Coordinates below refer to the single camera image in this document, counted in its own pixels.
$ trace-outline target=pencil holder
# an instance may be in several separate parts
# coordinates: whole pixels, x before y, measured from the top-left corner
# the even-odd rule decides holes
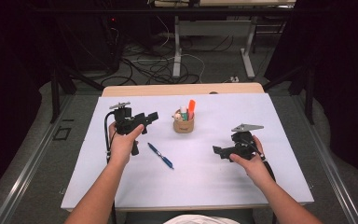
[[[191,133],[194,130],[194,118],[196,115],[193,115],[191,120],[181,120],[177,115],[180,116],[180,110],[177,110],[173,115],[173,129],[177,133]]]

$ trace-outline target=pen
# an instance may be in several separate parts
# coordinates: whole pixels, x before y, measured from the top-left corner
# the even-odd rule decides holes
[[[170,162],[166,157],[163,157],[161,155],[161,153],[159,153],[159,151],[155,147],[153,147],[153,145],[151,145],[150,143],[147,143],[147,144],[158,156],[160,156],[162,158],[162,160],[165,162],[165,164],[167,164],[171,169],[173,169],[172,162]]]

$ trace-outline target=person's right hand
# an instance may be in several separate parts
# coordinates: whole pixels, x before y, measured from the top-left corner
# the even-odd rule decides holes
[[[256,136],[253,136],[253,138],[255,140],[255,145],[257,146],[257,149],[262,154],[264,154],[263,147],[261,146],[260,140]],[[229,155],[229,157],[234,162],[236,162],[237,164],[239,164],[245,169],[246,174],[249,177],[251,177],[255,185],[258,186],[259,188],[262,187],[263,185],[270,183],[270,181],[273,182],[273,179],[270,176],[269,171],[267,170],[264,163],[261,161],[261,158],[258,154],[256,154],[249,161],[234,153]]]
[[[113,122],[109,126],[109,139],[113,139],[112,146],[110,147],[111,156],[110,163],[125,166],[130,160],[132,145],[135,139],[144,130],[144,125],[140,124],[131,133],[121,135],[116,133],[116,123]]]

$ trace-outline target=person's left hand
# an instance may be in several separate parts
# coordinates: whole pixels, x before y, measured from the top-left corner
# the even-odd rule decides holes
[[[112,146],[110,147],[111,154],[109,163],[125,166],[130,160],[132,144],[143,130],[144,125],[140,124],[131,133],[121,135],[116,133],[115,122],[109,125],[109,139],[112,139],[113,136]]]

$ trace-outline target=cork cup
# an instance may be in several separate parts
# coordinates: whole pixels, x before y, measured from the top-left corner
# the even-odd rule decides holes
[[[193,118],[191,120],[178,120],[175,119],[173,121],[173,129],[177,133],[191,133],[194,130],[194,118],[196,117],[196,114],[193,115]]]

